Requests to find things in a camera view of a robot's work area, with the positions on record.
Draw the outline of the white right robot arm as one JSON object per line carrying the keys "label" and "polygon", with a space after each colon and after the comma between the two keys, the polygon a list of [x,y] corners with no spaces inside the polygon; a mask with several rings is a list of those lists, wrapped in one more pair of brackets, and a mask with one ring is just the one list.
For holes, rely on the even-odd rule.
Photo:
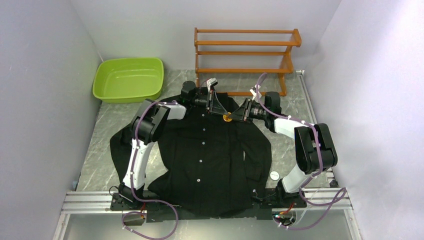
{"label": "white right robot arm", "polygon": [[258,96],[247,98],[228,117],[240,122],[262,120],[271,132],[294,139],[296,164],[288,175],[278,181],[275,189],[275,202],[282,208],[293,203],[312,178],[338,163],[328,125],[312,124],[283,114],[277,92],[267,92],[264,100]]}

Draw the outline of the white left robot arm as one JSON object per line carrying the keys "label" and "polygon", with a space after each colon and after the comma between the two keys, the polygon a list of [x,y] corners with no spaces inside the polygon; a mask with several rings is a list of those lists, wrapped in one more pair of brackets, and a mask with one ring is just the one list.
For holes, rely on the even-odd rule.
{"label": "white left robot arm", "polygon": [[153,197],[143,196],[146,170],[151,150],[168,121],[182,120],[193,108],[218,116],[229,115],[218,99],[217,83],[216,78],[210,78],[205,87],[197,87],[193,81],[185,81],[174,98],[146,99],[129,125],[112,136],[109,146],[119,178],[117,193],[112,195],[112,210],[137,210],[145,203],[156,202]]}

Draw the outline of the white round brooch back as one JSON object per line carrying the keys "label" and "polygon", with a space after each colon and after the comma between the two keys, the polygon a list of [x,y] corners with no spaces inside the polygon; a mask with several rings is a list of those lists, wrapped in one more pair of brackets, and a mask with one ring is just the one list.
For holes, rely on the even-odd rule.
{"label": "white round brooch back", "polygon": [[269,177],[272,181],[278,181],[280,179],[279,173],[274,170],[269,173]]}

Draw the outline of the orange round brooch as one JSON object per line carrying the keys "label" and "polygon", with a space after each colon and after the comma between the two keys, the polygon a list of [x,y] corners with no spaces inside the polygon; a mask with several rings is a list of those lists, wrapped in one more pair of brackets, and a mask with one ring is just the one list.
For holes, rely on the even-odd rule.
{"label": "orange round brooch", "polygon": [[228,112],[227,114],[224,114],[224,115],[222,116],[223,120],[224,120],[225,122],[231,122],[233,119],[232,119],[232,118],[230,118],[230,115],[231,115],[231,113],[230,113],[230,112]]}

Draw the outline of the black button shirt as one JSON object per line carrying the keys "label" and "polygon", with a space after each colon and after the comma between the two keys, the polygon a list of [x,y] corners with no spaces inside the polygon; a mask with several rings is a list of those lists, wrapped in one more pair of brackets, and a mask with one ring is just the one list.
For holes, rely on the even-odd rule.
{"label": "black button shirt", "polygon": [[167,171],[148,189],[166,202],[217,217],[267,195],[272,146],[253,123],[226,122],[194,107],[183,119],[169,120],[157,144]]}

